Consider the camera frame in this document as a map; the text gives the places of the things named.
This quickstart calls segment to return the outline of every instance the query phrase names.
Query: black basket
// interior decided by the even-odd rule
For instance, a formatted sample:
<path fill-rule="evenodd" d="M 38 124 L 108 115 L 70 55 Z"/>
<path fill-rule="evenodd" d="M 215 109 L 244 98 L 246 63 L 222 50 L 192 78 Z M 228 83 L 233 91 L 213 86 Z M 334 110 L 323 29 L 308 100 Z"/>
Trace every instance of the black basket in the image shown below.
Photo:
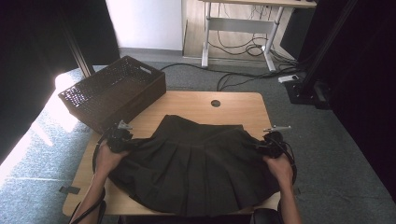
<path fill-rule="evenodd" d="M 125 56 L 59 93 L 70 114 L 98 133 L 129 122 L 166 93 L 165 73 Z"/>

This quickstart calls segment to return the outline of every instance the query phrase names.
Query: white wall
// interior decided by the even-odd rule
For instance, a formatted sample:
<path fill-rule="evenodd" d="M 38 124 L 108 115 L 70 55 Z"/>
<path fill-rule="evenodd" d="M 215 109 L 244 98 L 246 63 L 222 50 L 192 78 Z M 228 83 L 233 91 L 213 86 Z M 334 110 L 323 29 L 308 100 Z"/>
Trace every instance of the white wall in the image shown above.
<path fill-rule="evenodd" d="M 182 0 L 106 0 L 120 48 L 183 49 Z"/>

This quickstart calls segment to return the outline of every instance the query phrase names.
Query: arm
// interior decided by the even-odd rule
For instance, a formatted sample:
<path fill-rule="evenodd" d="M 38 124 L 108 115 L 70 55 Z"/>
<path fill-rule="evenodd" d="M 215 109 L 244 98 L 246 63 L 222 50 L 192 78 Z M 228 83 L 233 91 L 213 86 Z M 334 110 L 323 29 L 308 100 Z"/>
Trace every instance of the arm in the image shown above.
<path fill-rule="evenodd" d="M 293 171 L 285 154 L 277 159 L 271 159 L 264 156 L 262 158 L 270 169 L 271 173 L 277 179 L 280 187 L 280 206 L 282 218 L 285 224 L 303 223 L 293 193 Z"/>
<path fill-rule="evenodd" d="M 121 159 L 128 155 L 128 152 L 113 153 L 106 143 L 103 143 L 99 148 L 99 153 L 96 157 L 95 174 L 93 174 L 92 182 L 88 191 L 79 205 L 76 213 L 73 215 L 70 223 L 72 223 L 81 214 L 93 206 L 101 197 L 108 174 L 114 170 L 120 163 Z M 90 214 L 84 217 L 79 223 L 97 223 L 99 216 L 98 206 Z"/>

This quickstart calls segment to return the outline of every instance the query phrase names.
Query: white desk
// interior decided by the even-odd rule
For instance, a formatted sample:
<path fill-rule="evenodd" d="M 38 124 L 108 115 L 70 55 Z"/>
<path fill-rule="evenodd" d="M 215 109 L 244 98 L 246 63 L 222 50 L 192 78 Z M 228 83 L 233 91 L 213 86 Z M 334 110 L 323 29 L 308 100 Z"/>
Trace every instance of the white desk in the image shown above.
<path fill-rule="evenodd" d="M 241 32 L 250 34 L 268 34 L 268 41 L 265 46 L 262 46 L 262 51 L 267 61 L 268 68 L 271 72 L 276 70 L 274 62 L 270 55 L 270 49 L 274 42 L 277 27 L 279 26 L 280 18 L 284 7 L 300 7 L 310 8 L 316 7 L 315 2 L 306 2 L 306 0 L 200 0 L 207 4 L 207 12 L 205 19 L 205 42 L 202 52 L 202 67 L 208 66 L 208 38 L 209 30 Z M 274 21 L 253 21 L 253 20 L 238 20 L 228 18 L 213 18 L 210 16 L 212 3 L 224 4 L 243 4 L 243 5 L 257 5 L 257 6 L 274 6 L 279 7 Z"/>

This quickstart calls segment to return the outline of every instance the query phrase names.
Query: round hole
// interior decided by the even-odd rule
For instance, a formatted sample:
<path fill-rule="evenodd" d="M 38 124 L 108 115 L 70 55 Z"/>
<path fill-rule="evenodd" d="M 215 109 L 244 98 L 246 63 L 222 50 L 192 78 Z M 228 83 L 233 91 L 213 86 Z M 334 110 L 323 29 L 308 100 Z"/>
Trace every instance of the round hole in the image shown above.
<path fill-rule="evenodd" d="M 219 107 L 220 106 L 220 101 L 214 100 L 210 104 L 212 104 L 212 106 L 214 106 L 214 107 Z"/>

